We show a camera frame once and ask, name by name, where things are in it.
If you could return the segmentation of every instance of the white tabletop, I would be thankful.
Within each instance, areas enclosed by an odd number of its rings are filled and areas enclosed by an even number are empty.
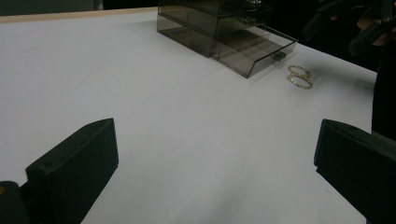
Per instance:
[[[0,24],[0,180],[114,118],[120,167],[83,223],[362,224],[313,164],[323,119],[371,130],[375,73],[298,45],[244,78],[156,12]],[[288,65],[314,88],[286,80]]]

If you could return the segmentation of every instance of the clear plastic box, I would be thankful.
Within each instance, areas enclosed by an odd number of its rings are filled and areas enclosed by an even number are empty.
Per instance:
[[[210,1],[183,0],[202,4]],[[227,0],[246,2],[246,0]],[[217,45],[217,37],[225,36],[257,24],[265,23],[271,11],[254,10],[237,15],[216,16],[197,10],[181,1],[161,0],[158,10],[157,30],[176,42],[210,57]]]
[[[298,40],[264,24],[275,0],[160,0],[157,30],[243,77],[283,60]]]

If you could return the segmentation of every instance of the transparent acrylic drawer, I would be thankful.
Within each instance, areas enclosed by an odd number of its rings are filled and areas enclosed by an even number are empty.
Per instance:
[[[297,42],[297,39],[260,25],[219,38],[212,58],[243,77],[250,77],[283,60]]]

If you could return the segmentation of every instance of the table edge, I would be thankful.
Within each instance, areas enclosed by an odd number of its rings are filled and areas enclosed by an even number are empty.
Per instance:
[[[0,17],[0,23],[24,22],[24,21],[51,21],[64,20],[76,18],[102,17],[112,16],[128,13],[141,13],[157,11],[158,7],[137,7],[124,8],[113,10],[95,10],[95,11],[80,11],[80,12],[63,12],[63,13],[49,13],[49,14],[35,14],[35,15],[18,15],[18,16],[4,16]]]

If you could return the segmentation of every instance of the silver ring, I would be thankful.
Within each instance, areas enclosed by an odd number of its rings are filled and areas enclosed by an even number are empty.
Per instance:
[[[302,70],[302,71],[305,72],[305,75],[302,75],[302,74],[300,74],[300,73],[294,72],[291,68],[300,69],[300,70]],[[304,68],[304,67],[301,67],[301,66],[298,66],[298,65],[290,65],[290,66],[288,67],[288,70],[289,70],[289,72],[291,72],[292,74],[301,75],[301,76],[305,76],[305,77],[307,77],[307,78],[311,78],[311,72],[310,72],[308,69]]]
[[[306,82],[308,84],[308,86],[298,84],[294,79],[296,77],[303,80],[304,82]],[[310,89],[312,89],[312,87],[314,87],[314,83],[311,80],[309,80],[309,77],[298,74],[298,73],[297,74],[291,73],[290,75],[288,75],[287,80],[289,82],[291,82],[294,86],[304,89],[304,90],[310,90]]]

